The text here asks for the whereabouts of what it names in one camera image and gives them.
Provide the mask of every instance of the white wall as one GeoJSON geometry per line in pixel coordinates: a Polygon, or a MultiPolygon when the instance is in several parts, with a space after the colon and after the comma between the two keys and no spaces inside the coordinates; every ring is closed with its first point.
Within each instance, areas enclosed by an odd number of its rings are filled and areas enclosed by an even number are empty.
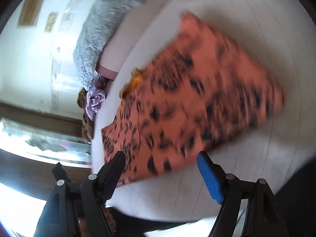
{"type": "Polygon", "coordinates": [[[23,2],[15,10],[0,35],[0,100],[19,107],[82,118],[77,106],[81,85],[72,60],[72,52],[83,22],[95,0],[81,0],[69,32],[58,27],[70,0],[44,0],[36,27],[18,27],[23,2]],[[47,17],[58,12],[51,33],[45,33],[47,17]],[[52,107],[51,72],[53,51],[61,47],[61,84],[59,107],[52,107]]]}

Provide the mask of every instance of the white bed sheet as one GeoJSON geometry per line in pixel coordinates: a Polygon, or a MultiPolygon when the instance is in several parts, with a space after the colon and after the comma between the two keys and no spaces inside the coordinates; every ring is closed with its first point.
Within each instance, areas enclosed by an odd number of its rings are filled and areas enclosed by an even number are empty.
{"type": "MultiPolygon", "coordinates": [[[[185,9],[241,43],[285,88],[281,114],[210,154],[240,179],[266,178],[275,192],[316,147],[316,26],[298,0],[171,0],[132,50],[102,103],[92,142],[93,171],[104,163],[100,129],[112,123],[120,89],[133,68],[145,67],[173,38],[185,9]]],[[[152,220],[200,219],[219,209],[196,165],[117,188],[108,204],[152,220]]]]}

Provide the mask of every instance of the metal screw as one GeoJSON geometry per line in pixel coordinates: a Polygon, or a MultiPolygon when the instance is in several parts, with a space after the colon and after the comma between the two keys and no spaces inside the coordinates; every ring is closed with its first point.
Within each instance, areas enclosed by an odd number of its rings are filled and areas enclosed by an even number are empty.
{"type": "Polygon", "coordinates": [[[259,183],[261,183],[261,184],[266,184],[266,183],[267,183],[267,180],[264,179],[264,178],[260,178],[260,179],[259,179],[259,183]]]}
{"type": "Polygon", "coordinates": [[[235,179],[235,176],[233,175],[233,174],[227,174],[226,175],[226,178],[228,179],[228,180],[234,180],[235,179]]]}
{"type": "Polygon", "coordinates": [[[91,174],[88,176],[88,179],[92,181],[92,180],[95,180],[97,177],[98,176],[96,174],[91,174]]]}
{"type": "Polygon", "coordinates": [[[57,181],[57,185],[58,185],[58,186],[62,186],[62,185],[64,185],[64,183],[65,183],[64,180],[59,180],[59,181],[57,181]]]}

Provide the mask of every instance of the leopard print cloth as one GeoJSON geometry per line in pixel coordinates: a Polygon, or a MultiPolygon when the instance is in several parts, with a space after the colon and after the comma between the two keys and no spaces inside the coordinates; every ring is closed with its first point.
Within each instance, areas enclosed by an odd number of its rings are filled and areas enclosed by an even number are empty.
{"type": "Polygon", "coordinates": [[[142,77],[102,129],[105,161],[126,155],[119,185],[193,163],[284,104],[282,88],[240,45],[190,12],[142,77]]]}

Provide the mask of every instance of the purple cloth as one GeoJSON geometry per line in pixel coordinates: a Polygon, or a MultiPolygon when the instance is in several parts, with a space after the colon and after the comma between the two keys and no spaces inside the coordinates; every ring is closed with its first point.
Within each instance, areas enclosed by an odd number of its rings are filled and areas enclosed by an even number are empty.
{"type": "Polygon", "coordinates": [[[107,79],[98,74],[87,92],[86,113],[91,121],[94,121],[96,113],[101,108],[101,102],[105,100],[103,89],[106,83],[107,79]]]}

